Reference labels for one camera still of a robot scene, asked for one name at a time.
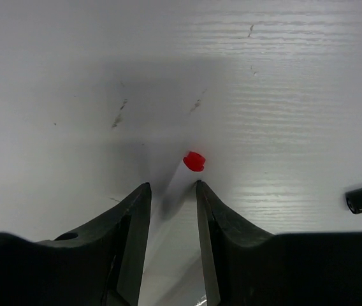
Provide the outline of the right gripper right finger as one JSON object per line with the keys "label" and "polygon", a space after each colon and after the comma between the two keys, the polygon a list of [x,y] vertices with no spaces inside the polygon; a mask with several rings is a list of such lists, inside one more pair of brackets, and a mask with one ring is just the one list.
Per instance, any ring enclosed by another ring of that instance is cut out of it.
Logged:
{"label": "right gripper right finger", "polygon": [[362,232],[271,234],[196,185],[209,305],[362,305]]}

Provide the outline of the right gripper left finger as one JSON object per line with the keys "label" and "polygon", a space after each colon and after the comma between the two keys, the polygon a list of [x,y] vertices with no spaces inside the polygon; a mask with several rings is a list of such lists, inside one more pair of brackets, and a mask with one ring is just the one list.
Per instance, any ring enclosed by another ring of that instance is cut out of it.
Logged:
{"label": "right gripper left finger", "polygon": [[151,199],[144,183],[54,240],[0,233],[0,305],[137,305]]}

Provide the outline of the red capped white marker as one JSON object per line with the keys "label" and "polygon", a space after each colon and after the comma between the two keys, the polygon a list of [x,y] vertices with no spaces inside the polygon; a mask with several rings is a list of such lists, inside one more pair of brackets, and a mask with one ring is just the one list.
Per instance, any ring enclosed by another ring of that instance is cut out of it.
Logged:
{"label": "red capped white marker", "polygon": [[170,220],[182,207],[195,183],[201,180],[206,158],[189,151],[181,160],[168,184],[159,206],[160,218]]}

